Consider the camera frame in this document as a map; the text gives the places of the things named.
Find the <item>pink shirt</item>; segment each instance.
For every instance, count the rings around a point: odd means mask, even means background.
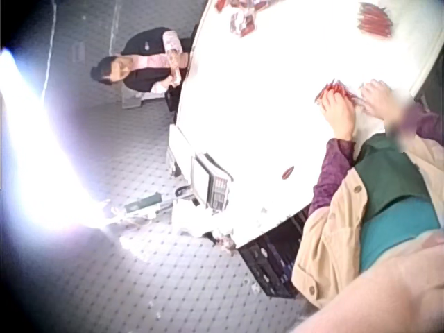
[[[187,68],[188,57],[183,53],[182,45],[180,44],[179,37],[175,31],[167,31],[163,35],[164,48],[168,52],[170,50],[175,50],[180,54],[179,68]],[[132,55],[133,57],[133,67],[132,71],[144,68],[169,68],[169,60],[167,54],[155,54],[155,55]],[[178,79],[177,84],[180,83],[181,77],[180,73],[176,74],[176,79]],[[156,82],[151,88],[151,93],[163,94],[168,90],[167,87],[162,85],[162,82]]]

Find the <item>black crate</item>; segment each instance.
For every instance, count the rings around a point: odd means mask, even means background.
[[[295,298],[291,272],[308,216],[308,206],[239,249],[247,267],[270,297]]]

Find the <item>woman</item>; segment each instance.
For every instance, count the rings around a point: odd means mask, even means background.
[[[383,82],[372,80],[361,94],[367,112],[384,120],[387,135],[367,140],[356,161],[352,103],[332,91],[318,100],[335,138],[327,143],[292,276],[317,307],[360,273],[412,254],[443,232],[440,117],[419,105],[401,108]]]
[[[161,94],[185,77],[190,49],[191,40],[154,28],[132,37],[120,55],[104,57],[91,69],[91,77],[105,85],[123,81],[132,90]]]

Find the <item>teal shirt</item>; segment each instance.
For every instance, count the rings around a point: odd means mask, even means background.
[[[359,271],[370,268],[388,249],[439,228],[429,199],[411,196],[392,203],[362,225]]]

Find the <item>white table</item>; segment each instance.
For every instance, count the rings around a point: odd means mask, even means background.
[[[358,1],[283,0],[239,38],[230,32],[235,9],[217,13],[215,3],[196,34],[177,127],[233,176],[223,220],[241,246],[311,201],[332,137],[314,104],[321,88],[339,78],[356,92],[376,78],[415,95],[444,44],[444,8],[439,0],[385,1],[395,31],[379,40],[357,30]],[[360,141],[384,130],[376,119],[357,121]]]

